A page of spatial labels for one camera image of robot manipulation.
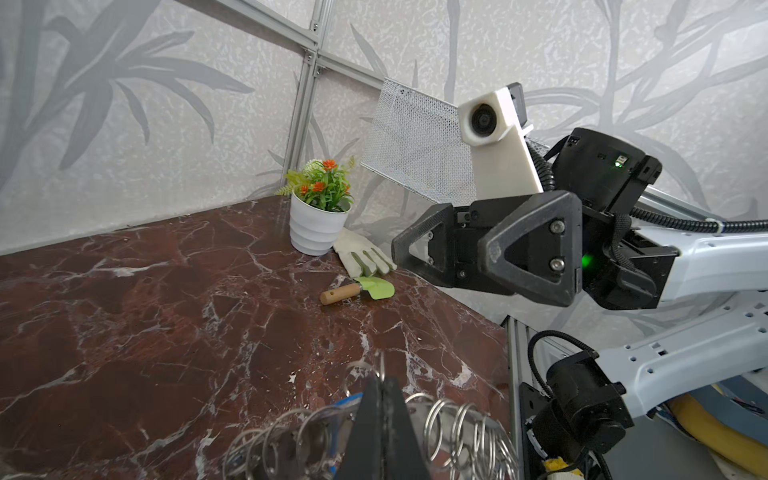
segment red marble surface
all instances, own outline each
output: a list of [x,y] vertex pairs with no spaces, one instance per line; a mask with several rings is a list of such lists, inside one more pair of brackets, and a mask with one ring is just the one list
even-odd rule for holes
[[290,246],[288,205],[0,257],[0,478],[219,478],[240,430],[341,399],[377,350],[406,392],[506,422],[503,329],[400,270],[391,299],[321,306],[345,272]]

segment pot rim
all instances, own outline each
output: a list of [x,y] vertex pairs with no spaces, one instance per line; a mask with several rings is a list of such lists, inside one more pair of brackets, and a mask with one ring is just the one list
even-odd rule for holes
[[314,210],[317,210],[317,211],[319,211],[319,212],[323,212],[324,214],[332,214],[332,215],[347,215],[347,214],[349,213],[349,210],[347,210],[346,212],[329,212],[328,210],[321,210],[321,209],[319,209],[319,208],[317,208],[317,207],[313,207],[312,205],[308,204],[308,203],[307,203],[307,202],[305,202],[304,200],[301,200],[301,199],[298,197],[298,195],[296,195],[296,192],[294,192],[294,191],[291,191],[291,193],[290,193],[290,194],[291,194],[291,197],[295,197],[295,198],[296,198],[296,199],[297,199],[299,202],[301,202],[302,204],[305,204],[305,205],[307,205],[309,208],[312,208],[312,209],[314,209]]

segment small garden shovel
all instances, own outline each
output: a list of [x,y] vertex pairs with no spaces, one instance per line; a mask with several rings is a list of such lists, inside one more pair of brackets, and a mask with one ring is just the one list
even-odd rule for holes
[[322,292],[320,294],[320,303],[330,305],[331,303],[340,302],[341,300],[359,295],[363,290],[370,293],[371,298],[374,300],[390,298],[395,294],[395,286],[384,279],[377,276],[358,276],[355,278],[355,283]]

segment camera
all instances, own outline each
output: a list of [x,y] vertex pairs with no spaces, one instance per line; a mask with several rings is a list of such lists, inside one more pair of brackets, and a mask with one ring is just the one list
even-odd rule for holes
[[525,143],[532,129],[522,127],[527,121],[519,83],[459,105],[458,125],[470,147],[478,200],[543,191]]

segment wooden handle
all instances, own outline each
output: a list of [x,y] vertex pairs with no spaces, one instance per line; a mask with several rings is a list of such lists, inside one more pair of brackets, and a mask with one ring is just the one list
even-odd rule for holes
[[345,298],[359,295],[361,291],[359,283],[340,286],[339,288],[322,292],[320,294],[320,303],[323,305],[330,305],[331,303],[340,302]]

